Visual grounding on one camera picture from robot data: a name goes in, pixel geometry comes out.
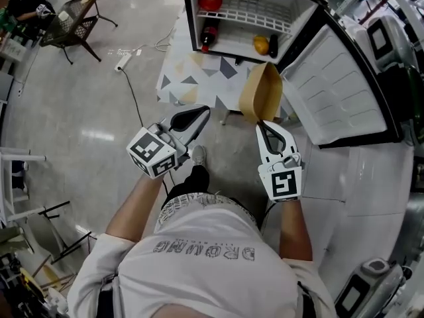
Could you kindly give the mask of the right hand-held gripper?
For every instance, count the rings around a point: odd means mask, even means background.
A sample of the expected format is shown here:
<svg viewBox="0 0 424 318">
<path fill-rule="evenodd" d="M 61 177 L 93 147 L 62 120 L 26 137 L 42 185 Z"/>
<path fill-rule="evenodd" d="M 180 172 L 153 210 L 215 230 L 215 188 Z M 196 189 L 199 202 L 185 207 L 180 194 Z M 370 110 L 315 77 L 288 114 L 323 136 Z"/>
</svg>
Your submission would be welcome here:
<svg viewBox="0 0 424 318">
<path fill-rule="evenodd" d="M 274 150 L 267 132 L 281 143 L 281 149 Z M 262 165 L 258 173 L 271 201 L 285 201 L 301 195 L 301 155 L 295 152 L 295 140 L 285 128 L 272 121 L 263 120 L 256 124 L 256 137 Z M 281 156 L 269 161 L 268 157 Z"/>
</svg>

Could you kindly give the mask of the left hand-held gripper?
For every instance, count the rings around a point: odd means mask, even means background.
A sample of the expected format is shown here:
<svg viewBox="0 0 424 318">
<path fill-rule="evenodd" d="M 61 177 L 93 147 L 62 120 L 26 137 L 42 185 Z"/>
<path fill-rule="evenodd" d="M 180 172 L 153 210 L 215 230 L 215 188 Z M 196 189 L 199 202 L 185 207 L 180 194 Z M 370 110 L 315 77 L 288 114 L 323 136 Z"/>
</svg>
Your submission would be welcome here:
<svg viewBox="0 0 424 318">
<path fill-rule="evenodd" d="M 188 144 L 199 136 L 209 118 L 208 106 L 185 105 L 171 119 L 142 127 L 127 152 L 136 167 L 156 179 L 189 159 Z"/>
</svg>

